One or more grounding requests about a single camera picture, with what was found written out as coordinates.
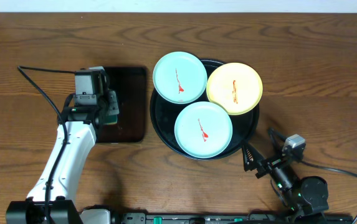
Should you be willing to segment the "green yellow sponge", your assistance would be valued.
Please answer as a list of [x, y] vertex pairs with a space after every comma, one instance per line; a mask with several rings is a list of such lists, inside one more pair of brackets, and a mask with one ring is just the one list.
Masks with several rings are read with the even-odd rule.
[[117, 122], [118, 122], [117, 115], [106, 115], [106, 117], [103, 120], [104, 125], [114, 125], [117, 124]]

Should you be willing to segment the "light blue plate top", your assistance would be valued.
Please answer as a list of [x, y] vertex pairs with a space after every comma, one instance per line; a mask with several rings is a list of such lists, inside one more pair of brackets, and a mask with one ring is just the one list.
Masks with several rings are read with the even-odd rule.
[[157, 93], [168, 102], [187, 104], [204, 93], [207, 71], [200, 59], [193, 54], [171, 52], [156, 63], [153, 84]]

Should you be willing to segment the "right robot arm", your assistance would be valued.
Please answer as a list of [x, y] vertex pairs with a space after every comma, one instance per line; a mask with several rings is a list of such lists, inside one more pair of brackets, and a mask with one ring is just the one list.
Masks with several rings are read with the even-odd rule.
[[329, 209], [327, 182], [318, 176], [299, 178], [291, 163], [301, 162], [306, 144], [286, 142], [276, 155], [266, 159], [247, 142], [243, 142], [244, 170], [256, 170], [256, 178], [269, 175], [277, 192], [288, 207], [283, 216], [290, 223], [305, 222], [305, 217], [322, 214]]

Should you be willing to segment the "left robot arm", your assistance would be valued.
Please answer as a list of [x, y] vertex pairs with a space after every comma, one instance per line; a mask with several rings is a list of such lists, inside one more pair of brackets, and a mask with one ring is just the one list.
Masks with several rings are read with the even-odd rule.
[[7, 223], [107, 223], [120, 216], [105, 205], [79, 212], [75, 198], [83, 167], [100, 131], [116, 118], [113, 112], [111, 78], [103, 67], [73, 72], [75, 92], [66, 97], [59, 110], [34, 81], [30, 84], [47, 100], [57, 115], [57, 138], [39, 180], [24, 201], [12, 201], [6, 211]]

